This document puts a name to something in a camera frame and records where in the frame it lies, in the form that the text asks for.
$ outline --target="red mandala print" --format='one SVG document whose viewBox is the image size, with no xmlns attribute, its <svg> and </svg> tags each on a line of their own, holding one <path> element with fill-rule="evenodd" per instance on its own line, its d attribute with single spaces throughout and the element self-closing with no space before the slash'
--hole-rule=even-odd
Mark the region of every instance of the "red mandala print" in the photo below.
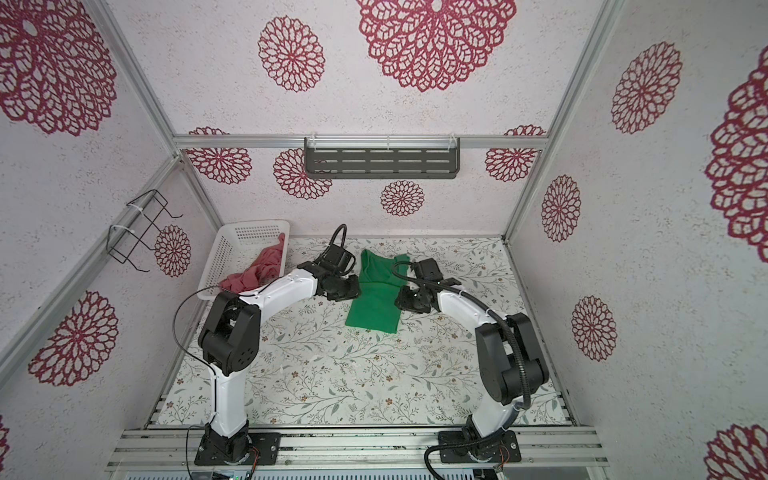
<svg viewBox="0 0 768 480">
<path fill-rule="evenodd" d="M 195 128 L 190 135 L 228 135 L 218 128 Z M 250 175 L 250 157 L 245 148 L 189 148 L 197 171 L 220 184 L 238 184 Z"/>
<path fill-rule="evenodd" d="M 768 478 L 768 432 L 759 426 L 731 425 L 707 443 L 707 480 L 765 480 Z"/>
<path fill-rule="evenodd" d="M 608 358 L 616 348 L 614 314 L 599 298 L 586 296 L 579 300 L 571 319 L 571 331 L 578 348 L 598 362 Z"/>
<path fill-rule="evenodd" d="M 314 180 L 307 177 L 304 169 L 304 149 L 293 148 L 280 152 L 273 165 L 274 175 L 280 188 L 296 198 L 309 200 L 322 197 L 330 190 L 331 180 Z"/>
<path fill-rule="evenodd" d="M 180 276 L 190 266 L 192 249 L 190 239 L 181 228 L 168 225 L 157 234 L 154 242 L 154 259 L 168 276 Z"/>
<path fill-rule="evenodd" d="M 98 130 L 117 98 L 116 76 L 77 0 L 0 2 L 0 102 L 11 120 L 47 134 Z"/>
<path fill-rule="evenodd" d="M 101 368 L 117 337 L 114 307 L 99 292 L 85 292 L 28 370 L 40 383 L 73 386 Z"/>
<path fill-rule="evenodd" d="M 411 181 L 398 180 L 384 187 L 381 202 L 387 213 L 407 217 L 424 204 L 424 190 Z"/>
<path fill-rule="evenodd" d="M 768 263 L 768 47 L 749 80 L 731 92 L 710 139 L 710 205 L 728 219 L 728 234 L 757 247 Z"/>
<path fill-rule="evenodd" d="M 541 224 L 553 242 L 570 237 L 581 214 L 581 198 L 573 178 L 561 175 L 555 178 L 541 202 Z"/>
<path fill-rule="evenodd" d="M 633 134 L 653 124 L 674 98 L 682 68 L 680 52 L 665 41 L 638 55 L 616 85 L 611 108 L 616 128 Z"/>
<path fill-rule="evenodd" d="M 0 415 L 0 472 L 3 469 L 3 462 L 5 461 L 5 454 L 8 453 L 11 447 L 8 445 L 8 429 L 2 424 L 2 415 Z"/>
<path fill-rule="evenodd" d="M 445 90 L 488 62 L 513 0 L 357 0 L 360 33 L 382 73 L 403 87 Z"/>
<path fill-rule="evenodd" d="M 326 70 L 323 47 L 310 27 L 295 18 L 274 18 L 259 38 L 259 57 L 267 74 L 289 91 L 307 91 Z"/>
<path fill-rule="evenodd" d="M 534 125 L 520 125 L 504 135 L 544 135 L 547 132 Z M 535 148 L 492 148 L 485 154 L 485 169 L 496 180 L 520 180 L 528 175 L 538 151 Z"/>
</svg>

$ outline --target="aluminum rail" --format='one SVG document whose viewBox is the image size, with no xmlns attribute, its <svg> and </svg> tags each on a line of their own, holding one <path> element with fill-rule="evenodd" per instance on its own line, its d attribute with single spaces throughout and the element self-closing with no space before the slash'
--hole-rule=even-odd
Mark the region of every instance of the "aluminum rail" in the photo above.
<svg viewBox="0 0 768 480">
<path fill-rule="evenodd" d="M 169 154 L 176 153 L 176 147 L 173 141 L 173 129 L 168 117 L 160 105 L 157 96 L 152 91 L 152 87 L 144 76 L 139 62 L 136 59 L 131 47 L 128 45 L 123 31 L 118 25 L 118 21 L 112 15 L 105 0 L 83 0 L 83 6 L 91 19 L 96 24 L 101 37 L 109 47 L 112 58 L 128 80 L 128 84 L 134 89 L 138 100 L 147 112 L 155 131 L 163 141 L 163 146 Z"/>
<path fill-rule="evenodd" d="M 551 140 L 533 163 L 528 180 L 523 186 L 522 194 L 515 205 L 515 209 L 512 211 L 512 216 L 504 233 L 504 238 L 509 242 L 512 242 L 518 225 L 522 221 L 525 212 L 531 206 L 534 195 L 536 195 L 539 188 L 543 187 L 541 182 L 546 177 L 552 155 L 562 142 L 564 133 L 576 113 L 576 107 L 587 91 L 589 80 L 597 69 L 600 56 L 611 36 L 623 6 L 624 0 L 604 0 L 601 6 L 598 18 L 595 20 L 587 39 L 587 44 L 584 46 L 581 57 L 576 64 L 576 69 L 571 76 L 571 81 L 568 83 L 568 88 L 565 91 L 558 112 L 554 116 L 552 126 L 548 130 L 548 136 Z"/>
<path fill-rule="evenodd" d="M 177 148 L 428 148 L 446 149 L 461 138 L 462 148 L 534 148 L 548 144 L 545 136 L 508 135 L 174 135 Z"/>
<path fill-rule="evenodd" d="M 438 432 L 459 427 L 297 427 L 251 429 L 250 432 L 279 432 L 280 451 L 277 464 L 258 467 L 259 470 L 328 469 L 328 468 L 421 468 L 424 450 L 437 444 Z M 508 463 L 519 467 L 606 467 L 608 461 L 592 427 L 513 427 L 518 438 L 522 462 Z M 154 472 L 177 471 L 186 468 L 210 471 L 198 467 L 194 456 L 203 435 L 201 429 L 126 430 L 109 459 L 107 471 Z M 448 466 L 440 455 L 432 457 L 435 467 Z M 451 464 L 454 468 L 475 468 L 476 463 Z M 219 469 L 232 470 L 233 467 Z"/>
</svg>

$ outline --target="aluminum frame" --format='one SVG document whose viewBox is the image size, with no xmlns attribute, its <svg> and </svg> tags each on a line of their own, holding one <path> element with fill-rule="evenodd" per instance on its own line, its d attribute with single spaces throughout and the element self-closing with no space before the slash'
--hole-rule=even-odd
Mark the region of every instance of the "aluminum frame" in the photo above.
<svg viewBox="0 0 768 480">
<path fill-rule="evenodd" d="M 531 323 L 534 327 L 534 332 L 536 333 L 536 339 L 538 340 L 538 344 L 541 346 L 541 351 L 544 352 L 544 358 L 547 362 L 547 366 L 549 367 L 549 378 L 552 380 L 552 385 L 554 385 L 554 389 L 560 392 L 560 395 L 563 396 L 563 401 L 565 402 L 564 410 L 568 412 L 568 416 L 570 417 L 571 421 L 575 425 L 581 425 L 581 422 L 579 422 L 578 415 L 576 412 L 574 412 L 573 405 L 571 403 L 571 397 L 568 393 L 568 390 L 563 386 L 562 382 L 560 381 L 560 377 L 558 376 L 557 369 L 554 366 L 554 362 L 552 361 L 552 355 L 549 353 L 549 348 L 547 347 L 547 343 L 544 340 L 544 336 L 541 334 L 541 327 L 538 325 L 538 321 L 536 320 L 536 316 L 534 314 L 531 301 L 528 299 L 528 292 L 525 289 L 525 282 L 520 276 L 520 273 L 518 272 L 518 267 L 515 265 L 515 259 L 512 258 L 512 250 L 509 246 L 509 243 L 507 243 L 506 240 L 502 238 L 502 243 L 504 244 L 504 251 L 507 253 L 507 259 L 509 260 L 509 266 L 512 268 L 512 273 L 515 275 L 515 281 L 518 284 L 518 290 L 520 292 L 520 297 L 523 299 L 523 305 L 525 306 L 525 312 L 528 314 L 528 318 L 531 319 Z"/>
<path fill-rule="evenodd" d="M 444 427 L 315 427 L 296 425 L 279 429 L 251 428 L 250 432 L 279 432 L 280 453 L 274 466 L 264 470 L 337 468 L 422 468 L 424 451 L 437 445 L 438 432 L 459 431 Z M 592 427 L 513 427 L 522 462 L 505 467 L 606 467 L 605 452 Z M 107 470 L 113 472 L 178 471 L 186 468 L 185 448 L 192 471 L 210 471 L 193 464 L 203 430 L 126 430 L 112 453 Z M 482 468 L 494 464 L 442 464 L 440 455 L 430 456 L 436 468 Z M 233 467 L 221 467 L 233 470 Z"/>
<path fill-rule="evenodd" d="M 157 135 L 163 141 L 163 146 L 169 154 L 175 155 L 177 149 L 174 145 L 174 132 L 170 121 L 139 67 L 138 60 L 125 39 L 118 21 L 112 15 L 112 10 L 105 0 L 82 0 L 82 3 L 101 33 L 104 43 L 109 47 L 112 58 L 125 74 L 128 85 L 136 92 L 139 103 L 147 111 Z"/>
<path fill-rule="evenodd" d="M 515 205 L 515 209 L 512 211 L 512 216 L 504 232 L 504 238 L 509 242 L 512 242 L 513 237 L 517 233 L 518 225 L 525 212 L 531 206 L 534 195 L 536 195 L 539 187 L 541 187 L 540 183 L 546 176 L 553 152 L 558 149 L 564 132 L 568 129 L 571 121 L 573 121 L 576 107 L 584 97 L 587 84 L 594 75 L 623 6 L 624 0 L 604 0 L 600 8 L 598 18 L 592 26 L 587 43 L 584 45 L 584 50 L 581 52 L 581 56 L 576 64 L 576 69 L 571 76 L 570 82 L 568 82 L 568 88 L 565 91 L 560 107 L 558 107 L 558 113 L 554 116 L 552 125 L 548 130 L 549 142 L 534 161 L 531 173 L 528 175 L 523 191 Z"/>
<path fill-rule="evenodd" d="M 214 205 L 214 202 L 210 197 L 208 197 L 208 192 L 206 192 L 203 182 L 200 180 L 200 176 L 195 172 L 195 167 L 192 165 L 187 152 L 183 150 L 180 151 L 178 159 L 181 162 L 181 170 L 184 172 L 184 179 L 187 181 L 187 185 L 197 198 L 197 202 L 200 204 L 206 217 L 208 217 L 208 221 L 214 229 L 214 232 L 218 232 L 224 225 L 224 220 L 221 218 L 219 210 L 216 208 L 216 205 Z"/>
<path fill-rule="evenodd" d="M 200 472 L 204 480 L 209 472 Z M 247 469 L 217 470 L 224 478 L 245 480 Z M 482 480 L 476 478 L 471 468 L 441 468 L 438 473 L 445 480 Z M 190 480 L 187 470 L 177 472 L 115 472 L 112 480 Z M 433 480 L 426 468 L 372 468 L 361 472 L 354 468 L 322 470 L 266 470 L 258 468 L 249 480 Z"/>
<path fill-rule="evenodd" d="M 460 138 L 462 148 L 534 148 L 541 150 L 549 137 L 525 135 L 174 135 L 176 148 L 425 148 L 445 149 Z"/>
</svg>

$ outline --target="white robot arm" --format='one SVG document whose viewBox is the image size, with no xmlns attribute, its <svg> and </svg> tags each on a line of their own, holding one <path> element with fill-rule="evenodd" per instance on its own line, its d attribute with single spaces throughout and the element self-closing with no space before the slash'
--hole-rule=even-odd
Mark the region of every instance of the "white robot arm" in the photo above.
<svg viewBox="0 0 768 480">
<path fill-rule="evenodd" d="M 354 256 L 344 250 L 343 240 L 341 247 L 334 244 L 336 233 L 329 247 L 313 262 L 302 263 L 263 289 L 240 295 L 222 292 L 214 300 L 198 338 L 204 360 L 212 367 L 213 413 L 195 458 L 196 465 L 253 461 L 249 452 L 253 441 L 248 436 L 244 407 L 244 373 L 258 353 L 261 321 L 314 295 L 337 301 L 359 295 L 357 277 L 345 277 L 352 269 L 348 265 Z M 402 287 L 396 300 L 397 307 L 419 313 L 428 313 L 435 308 L 474 333 L 478 345 L 484 397 L 478 410 L 467 419 L 460 436 L 456 438 L 456 432 L 451 432 L 454 436 L 441 437 L 441 443 L 474 442 L 476 445 L 466 448 L 463 455 L 468 455 L 469 461 L 491 461 L 501 440 L 501 435 L 496 434 L 500 429 L 506 430 L 516 411 L 529 407 L 530 392 L 548 380 L 530 320 L 521 313 L 506 316 L 489 309 L 466 293 L 456 280 L 444 280 L 433 259 L 411 265 L 416 277 L 408 280 L 419 288 Z M 503 339 L 511 344 L 513 354 L 506 353 Z M 522 402 L 514 401 L 521 396 Z M 486 444 L 482 441 L 493 435 L 498 436 L 495 442 Z M 275 457 L 276 452 L 261 455 L 259 463 L 269 465 Z"/>
</svg>

